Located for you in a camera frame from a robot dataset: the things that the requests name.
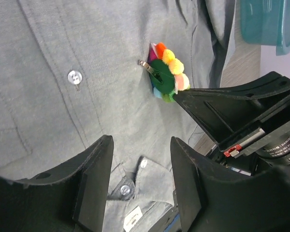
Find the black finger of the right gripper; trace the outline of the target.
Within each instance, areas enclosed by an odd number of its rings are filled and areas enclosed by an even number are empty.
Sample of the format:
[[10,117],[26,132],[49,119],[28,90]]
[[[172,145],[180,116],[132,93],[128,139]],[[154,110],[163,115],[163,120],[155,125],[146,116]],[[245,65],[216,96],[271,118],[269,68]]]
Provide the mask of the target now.
[[174,100],[217,145],[233,145],[290,105],[290,79],[270,72],[224,88],[191,88]]

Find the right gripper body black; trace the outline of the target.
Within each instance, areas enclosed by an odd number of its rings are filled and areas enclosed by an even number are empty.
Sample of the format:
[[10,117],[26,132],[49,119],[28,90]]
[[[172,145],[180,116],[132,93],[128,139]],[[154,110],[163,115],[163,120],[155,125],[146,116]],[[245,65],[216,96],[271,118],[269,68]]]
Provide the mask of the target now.
[[272,116],[257,133],[229,150],[227,157],[214,146],[206,157],[248,176],[273,166],[290,166],[290,106]]

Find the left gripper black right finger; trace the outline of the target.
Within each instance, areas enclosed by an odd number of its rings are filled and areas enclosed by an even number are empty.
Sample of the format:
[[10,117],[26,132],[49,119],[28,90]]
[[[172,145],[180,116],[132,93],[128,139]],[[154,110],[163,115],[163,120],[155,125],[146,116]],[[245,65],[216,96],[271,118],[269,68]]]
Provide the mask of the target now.
[[290,167],[247,176],[179,138],[170,149],[182,231],[290,232]]

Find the colourful pompom flower brooch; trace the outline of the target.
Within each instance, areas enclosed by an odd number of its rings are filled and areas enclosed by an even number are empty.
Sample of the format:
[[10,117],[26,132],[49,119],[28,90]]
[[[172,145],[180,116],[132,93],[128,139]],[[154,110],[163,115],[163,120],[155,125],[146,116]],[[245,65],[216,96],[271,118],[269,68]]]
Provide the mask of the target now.
[[164,43],[151,43],[147,61],[140,60],[138,65],[148,72],[154,96],[164,102],[174,102],[174,95],[190,89],[184,64]]

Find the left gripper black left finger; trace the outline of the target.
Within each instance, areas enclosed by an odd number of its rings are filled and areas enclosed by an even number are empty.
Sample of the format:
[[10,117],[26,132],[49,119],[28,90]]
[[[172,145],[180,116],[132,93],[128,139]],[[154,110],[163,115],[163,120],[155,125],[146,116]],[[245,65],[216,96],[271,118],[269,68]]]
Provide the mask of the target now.
[[100,232],[113,151],[104,135],[32,179],[0,177],[0,232]]

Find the grey button-up shirt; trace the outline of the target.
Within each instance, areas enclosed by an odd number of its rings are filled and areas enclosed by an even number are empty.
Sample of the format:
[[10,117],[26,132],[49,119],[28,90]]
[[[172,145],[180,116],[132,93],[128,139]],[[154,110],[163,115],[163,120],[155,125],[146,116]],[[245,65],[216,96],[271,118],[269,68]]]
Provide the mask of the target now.
[[31,179],[115,147],[103,231],[149,231],[174,205],[170,139],[203,130],[152,93],[139,66],[164,43],[190,85],[218,87],[234,51],[233,0],[0,0],[0,177]]

